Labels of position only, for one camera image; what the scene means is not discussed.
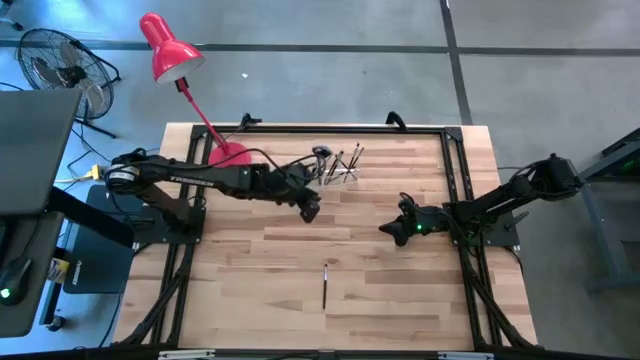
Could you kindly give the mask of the black desk crossbar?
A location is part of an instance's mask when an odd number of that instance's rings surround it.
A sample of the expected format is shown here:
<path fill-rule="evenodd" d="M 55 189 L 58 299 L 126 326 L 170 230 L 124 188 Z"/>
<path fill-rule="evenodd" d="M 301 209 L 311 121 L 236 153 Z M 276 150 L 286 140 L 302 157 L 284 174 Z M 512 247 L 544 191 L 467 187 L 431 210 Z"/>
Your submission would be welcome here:
<path fill-rule="evenodd" d="M 60 212 L 68 220 L 80 226 L 88 227 L 123 247 L 131 248 L 133 245 L 134 231 L 130 226 L 78 200 L 57 187 L 51 189 L 45 209 L 47 211 Z"/>

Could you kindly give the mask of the dark grey metal cart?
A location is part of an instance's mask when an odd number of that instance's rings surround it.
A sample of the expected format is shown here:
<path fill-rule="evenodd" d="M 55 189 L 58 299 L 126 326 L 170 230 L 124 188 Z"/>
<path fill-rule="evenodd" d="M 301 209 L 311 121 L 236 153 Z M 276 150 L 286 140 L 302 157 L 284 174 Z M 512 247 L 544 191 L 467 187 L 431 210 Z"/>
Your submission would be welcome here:
<path fill-rule="evenodd" d="M 607 270 L 586 289 L 640 287 L 640 127 L 602 150 L 580 178 Z"/>

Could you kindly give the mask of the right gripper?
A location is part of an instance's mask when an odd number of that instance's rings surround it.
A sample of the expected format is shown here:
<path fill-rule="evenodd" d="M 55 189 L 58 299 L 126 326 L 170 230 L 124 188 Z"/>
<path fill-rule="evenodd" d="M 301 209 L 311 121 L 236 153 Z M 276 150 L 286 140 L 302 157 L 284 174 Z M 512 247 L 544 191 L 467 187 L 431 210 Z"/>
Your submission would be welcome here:
<path fill-rule="evenodd" d="M 410 234 L 427 235 L 448 231 L 451 228 L 449 215 L 439 207 L 413 208 L 405 216 L 408 230 L 402 221 L 392 221 L 378 227 L 379 231 L 391 235 L 398 247 L 407 244 Z"/>

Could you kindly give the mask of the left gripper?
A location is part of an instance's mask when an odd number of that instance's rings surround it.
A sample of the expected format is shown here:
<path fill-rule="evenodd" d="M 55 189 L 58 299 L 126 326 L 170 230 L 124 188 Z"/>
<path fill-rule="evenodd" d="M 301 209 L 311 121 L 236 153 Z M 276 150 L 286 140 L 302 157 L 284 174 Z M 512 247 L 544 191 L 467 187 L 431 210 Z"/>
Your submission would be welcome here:
<path fill-rule="evenodd" d="M 305 223 L 311 223 L 320 211 L 319 194 L 304 183 L 276 179 L 269 183 L 269 193 L 271 200 L 278 205 L 297 205 Z"/>

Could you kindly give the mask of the black computer mouse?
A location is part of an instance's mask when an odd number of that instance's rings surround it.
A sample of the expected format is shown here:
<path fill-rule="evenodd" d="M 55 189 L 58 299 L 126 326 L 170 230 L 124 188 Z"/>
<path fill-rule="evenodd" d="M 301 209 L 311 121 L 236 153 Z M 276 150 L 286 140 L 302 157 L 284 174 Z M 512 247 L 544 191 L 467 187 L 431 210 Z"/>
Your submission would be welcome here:
<path fill-rule="evenodd" d="M 14 306 L 24 299 L 31 266 L 32 260 L 21 256 L 0 270 L 0 303 Z"/>

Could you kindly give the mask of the black metal frame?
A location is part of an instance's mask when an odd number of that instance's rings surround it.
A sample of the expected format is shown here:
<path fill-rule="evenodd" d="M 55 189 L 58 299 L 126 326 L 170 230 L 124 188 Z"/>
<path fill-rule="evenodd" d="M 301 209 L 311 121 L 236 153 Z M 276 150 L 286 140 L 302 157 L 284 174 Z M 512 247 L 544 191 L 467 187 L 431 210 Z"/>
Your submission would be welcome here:
<path fill-rule="evenodd" d="M 485 127 L 418 125 L 401 133 L 379 125 L 263 125 L 238 140 L 255 160 L 282 164 L 315 145 L 343 150 L 349 161 L 359 142 L 361 175 L 356 183 L 322 188 L 311 223 L 294 207 L 207 191 L 183 314 L 165 316 L 160 338 L 175 335 L 183 348 L 214 349 L 472 348 L 460 257 L 450 237 L 416 236 L 397 247 L 378 227 L 398 215 L 402 192 L 438 205 L 495 188 L 500 178 Z"/>

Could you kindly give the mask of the black floor fan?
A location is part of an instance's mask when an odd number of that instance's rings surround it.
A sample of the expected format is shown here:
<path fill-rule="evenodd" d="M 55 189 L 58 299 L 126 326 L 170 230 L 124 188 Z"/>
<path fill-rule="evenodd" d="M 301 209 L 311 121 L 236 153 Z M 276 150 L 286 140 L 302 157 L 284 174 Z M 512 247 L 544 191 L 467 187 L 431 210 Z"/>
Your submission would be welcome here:
<path fill-rule="evenodd" d="M 116 135 L 92 122 L 111 109 L 119 70 L 96 55 L 80 40 L 45 28 L 25 32 L 17 46 L 17 60 L 29 85 L 35 90 L 77 89 L 80 103 L 75 122 L 106 135 Z"/>

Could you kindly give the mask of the dark grey desk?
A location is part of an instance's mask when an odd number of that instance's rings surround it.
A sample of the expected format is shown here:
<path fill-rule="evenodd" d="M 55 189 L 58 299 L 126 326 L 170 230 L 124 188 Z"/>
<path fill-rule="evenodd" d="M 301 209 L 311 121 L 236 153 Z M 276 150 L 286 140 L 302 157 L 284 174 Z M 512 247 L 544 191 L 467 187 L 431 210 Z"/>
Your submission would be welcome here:
<path fill-rule="evenodd" d="M 11 306 L 0 301 L 0 338 L 22 337 L 31 331 L 63 221 L 63 214 L 48 212 L 9 222 L 9 232 L 0 245 L 0 269 L 20 257 L 24 249 L 32 265 L 23 282 L 21 301 Z"/>

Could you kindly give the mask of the black computer case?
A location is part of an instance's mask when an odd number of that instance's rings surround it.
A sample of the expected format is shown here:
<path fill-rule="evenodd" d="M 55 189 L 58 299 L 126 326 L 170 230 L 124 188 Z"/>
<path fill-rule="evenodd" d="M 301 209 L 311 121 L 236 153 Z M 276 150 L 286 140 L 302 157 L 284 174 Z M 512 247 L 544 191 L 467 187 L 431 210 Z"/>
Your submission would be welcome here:
<path fill-rule="evenodd" d="M 143 202 L 135 196 L 115 196 L 119 207 L 132 219 L 137 217 Z M 87 204 L 109 213 L 113 218 L 124 221 L 103 185 L 89 189 Z M 65 235 L 69 262 L 63 290 L 68 294 L 118 293 L 126 283 L 131 268 L 134 250 L 102 237 L 88 227 L 75 223 L 67 225 Z"/>

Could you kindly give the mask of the silver metal bracket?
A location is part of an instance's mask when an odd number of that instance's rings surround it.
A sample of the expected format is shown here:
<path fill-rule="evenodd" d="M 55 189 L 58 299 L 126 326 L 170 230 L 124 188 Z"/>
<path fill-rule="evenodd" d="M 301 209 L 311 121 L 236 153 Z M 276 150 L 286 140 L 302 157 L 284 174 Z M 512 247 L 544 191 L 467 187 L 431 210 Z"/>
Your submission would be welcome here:
<path fill-rule="evenodd" d="M 495 360 L 492 353 L 443 351 L 437 355 L 438 360 Z"/>
<path fill-rule="evenodd" d="M 215 357 L 215 351 L 210 349 L 171 350 L 158 354 L 158 360 L 211 360 Z"/>

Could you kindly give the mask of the red desk lamp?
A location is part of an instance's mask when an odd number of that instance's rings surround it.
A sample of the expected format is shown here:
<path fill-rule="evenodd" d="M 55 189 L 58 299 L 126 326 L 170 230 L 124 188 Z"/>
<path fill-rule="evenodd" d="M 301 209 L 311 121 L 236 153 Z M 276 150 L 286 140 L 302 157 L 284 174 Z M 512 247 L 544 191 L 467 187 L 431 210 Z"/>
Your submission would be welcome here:
<path fill-rule="evenodd" d="M 210 151 L 208 164 L 215 167 L 249 165 L 249 150 L 237 142 L 226 141 L 197 105 L 189 91 L 186 77 L 205 62 L 205 57 L 194 46 L 179 40 L 165 19 L 157 13 L 147 13 L 139 20 L 139 27 L 153 50 L 152 73 L 157 84 L 174 83 L 206 126 L 215 147 Z"/>

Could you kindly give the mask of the clear acrylic organizer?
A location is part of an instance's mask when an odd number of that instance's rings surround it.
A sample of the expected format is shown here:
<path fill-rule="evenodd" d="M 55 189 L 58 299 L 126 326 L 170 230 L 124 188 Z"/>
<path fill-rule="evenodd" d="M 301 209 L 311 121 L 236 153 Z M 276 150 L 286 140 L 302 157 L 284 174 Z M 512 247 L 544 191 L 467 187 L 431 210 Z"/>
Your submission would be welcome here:
<path fill-rule="evenodd" d="M 327 164 L 324 167 L 324 172 L 317 175 L 309 186 L 319 189 L 347 185 L 356 183 L 360 175 L 361 169 L 358 167 L 347 168 L 342 163 L 338 163 L 335 166 Z"/>

